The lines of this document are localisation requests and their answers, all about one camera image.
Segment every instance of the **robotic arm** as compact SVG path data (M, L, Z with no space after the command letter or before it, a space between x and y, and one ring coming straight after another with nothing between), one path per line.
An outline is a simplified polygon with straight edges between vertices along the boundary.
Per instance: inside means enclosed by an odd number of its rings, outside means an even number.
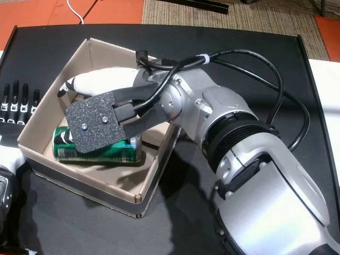
M216 230L229 254L340 254L326 229L321 191L278 131L259 121L240 95L202 69L183 68L151 105L135 107L155 94L169 72L141 68L132 72L132 87L91 92L69 106L66 118L77 150L99 149L170 121L200 146L216 173L215 189L225 199ZM139 119L124 124L136 114Z

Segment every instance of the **cardboard box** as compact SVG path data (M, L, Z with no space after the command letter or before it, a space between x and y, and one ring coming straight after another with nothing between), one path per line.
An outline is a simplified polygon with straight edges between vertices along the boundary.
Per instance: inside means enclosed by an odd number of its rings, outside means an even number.
M53 131L66 123L65 110L77 96L69 92L57 98L61 85L80 73L112 66L136 68L135 52L95 39L85 40L46 92L19 136L18 145L37 175L102 205L142 217L175 146L178 127L163 123L142 134L144 141L159 147L143 146L146 159L138 167L62 164L52 153Z

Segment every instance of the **textured grip pad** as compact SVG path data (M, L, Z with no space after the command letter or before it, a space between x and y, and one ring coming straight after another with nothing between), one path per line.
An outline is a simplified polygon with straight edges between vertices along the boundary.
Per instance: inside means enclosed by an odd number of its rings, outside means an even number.
M115 100L112 92L71 104L66 119L77 151L88 153L127 137L114 113Z

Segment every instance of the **black tabletop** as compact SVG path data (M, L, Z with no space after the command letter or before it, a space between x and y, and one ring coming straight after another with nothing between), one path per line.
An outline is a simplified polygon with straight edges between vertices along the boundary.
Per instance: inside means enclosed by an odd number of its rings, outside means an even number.
M81 42L91 37L175 60L230 48L250 49L270 59L281 72L286 90L297 95L310 112L309 133L294 155L322 190L330 213L328 229L340 241L337 177L300 38L160 25L20 28L1 64L0 94L4 83L16 79L30 84L31 94L36 88L45 93ZM276 82L270 69L256 59L241 55L227 59ZM266 118L275 102L274 91L225 67L209 64L204 69L217 84L239 93L261 119ZM288 144L301 125L300 111L285 100L275 120L282 140ZM142 219L108 209L27 171L20 203L11 216L10 238L43 254L223 254L213 231L214 182L203 154L185 134Z

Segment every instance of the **green can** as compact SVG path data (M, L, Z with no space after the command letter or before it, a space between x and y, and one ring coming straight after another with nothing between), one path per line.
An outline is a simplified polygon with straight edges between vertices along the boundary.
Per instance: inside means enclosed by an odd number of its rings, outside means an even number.
M138 163L142 156L140 136L117 142L89 153L76 150L67 126L59 126L53 133L53 154L61 162Z

